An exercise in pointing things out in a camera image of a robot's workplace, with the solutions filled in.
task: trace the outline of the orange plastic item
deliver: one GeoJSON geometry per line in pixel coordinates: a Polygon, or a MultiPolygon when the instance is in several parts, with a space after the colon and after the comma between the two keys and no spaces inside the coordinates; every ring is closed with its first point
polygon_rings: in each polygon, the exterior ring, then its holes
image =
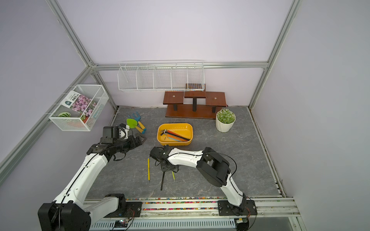
{"type": "Polygon", "coordinates": [[[161,145],[169,145],[169,146],[184,146],[189,145],[193,140],[193,127],[188,123],[164,123],[158,128],[157,132],[157,140],[161,143],[161,145]],[[161,136],[161,131],[167,129],[173,131],[174,133],[186,137],[190,139],[189,141],[175,141],[169,138],[166,138],[166,135],[161,136]]]}

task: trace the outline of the yellow handle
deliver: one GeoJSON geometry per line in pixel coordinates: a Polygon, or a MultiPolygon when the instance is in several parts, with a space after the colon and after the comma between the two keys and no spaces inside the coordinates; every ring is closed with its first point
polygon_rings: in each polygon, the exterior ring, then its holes
{"type": "Polygon", "coordinates": [[[136,129],[141,133],[141,134],[144,134],[144,130],[142,130],[141,128],[139,128],[138,126],[136,126],[136,129]]]}
{"type": "Polygon", "coordinates": [[[142,123],[140,121],[138,121],[138,124],[140,125],[140,127],[143,129],[143,130],[146,130],[144,125],[142,125],[142,123]]]}
{"type": "Polygon", "coordinates": [[[149,158],[148,158],[148,180],[150,180],[149,158]]]}

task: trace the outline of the wall-mounted wire shelf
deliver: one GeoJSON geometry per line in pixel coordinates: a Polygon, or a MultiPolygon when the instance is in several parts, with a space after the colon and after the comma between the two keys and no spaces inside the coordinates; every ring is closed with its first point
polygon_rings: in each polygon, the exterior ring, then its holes
{"type": "Polygon", "coordinates": [[[96,103],[94,110],[87,113],[86,109],[83,113],[76,112],[63,105],[58,107],[49,116],[49,119],[60,128],[62,131],[91,131],[96,120],[98,119],[105,104],[109,100],[108,94],[102,85],[78,84],[73,90],[90,99],[92,104],[96,103]],[[60,117],[60,113],[69,113],[71,117],[60,117]]]}
{"type": "Polygon", "coordinates": [[[203,91],[203,61],[119,62],[121,91],[203,91]]]}

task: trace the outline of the wooden shelf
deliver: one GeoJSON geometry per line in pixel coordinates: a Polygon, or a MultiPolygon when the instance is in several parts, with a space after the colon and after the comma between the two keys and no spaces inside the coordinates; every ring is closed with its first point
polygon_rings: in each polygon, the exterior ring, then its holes
{"type": "Polygon", "coordinates": [[[183,104],[183,91],[166,91],[164,93],[163,104],[183,104]]]}
{"type": "Polygon", "coordinates": [[[193,112],[192,104],[179,104],[177,111],[174,110],[173,105],[168,105],[166,117],[172,118],[191,118],[191,119],[216,119],[216,113],[221,110],[216,107],[215,112],[212,112],[212,107],[206,105],[198,105],[196,112],[193,112]]]}
{"type": "Polygon", "coordinates": [[[184,98],[205,99],[206,98],[206,85],[204,85],[204,91],[186,91],[184,98]]]}
{"type": "Polygon", "coordinates": [[[224,92],[209,91],[206,92],[206,105],[216,107],[227,107],[224,92]]]}

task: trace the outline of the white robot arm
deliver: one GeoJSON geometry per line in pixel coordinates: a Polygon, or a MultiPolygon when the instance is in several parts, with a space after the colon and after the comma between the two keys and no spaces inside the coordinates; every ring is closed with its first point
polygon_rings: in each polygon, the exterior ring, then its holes
{"type": "Polygon", "coordinates": [[[126,153],[138,147],[146,140],[142,136],[128,135],[129,127],[106,126],[99,144],[91,146],[84,162],[64,190],[52,203],[44,203],[38,210],[42,231],[89,230],[94,224],[109,213],[119,209],[126,211],[124,194],[109,194],[106,197],[82,209],[86,195],[99,172],[117,152],[126,153]]]}
{"type": "Polygon", "coordinates": [[[163,172],[177,171],[179,165],[197,168],[209,183],[221,188],[235,215],[245,211],[246,196],[236,186],[229,162],[215,150],[207,147],[203,151],[194,152],[171,149],[166,145],[164,148],[154,147],[150,156],[160,162],[163,172]]]}

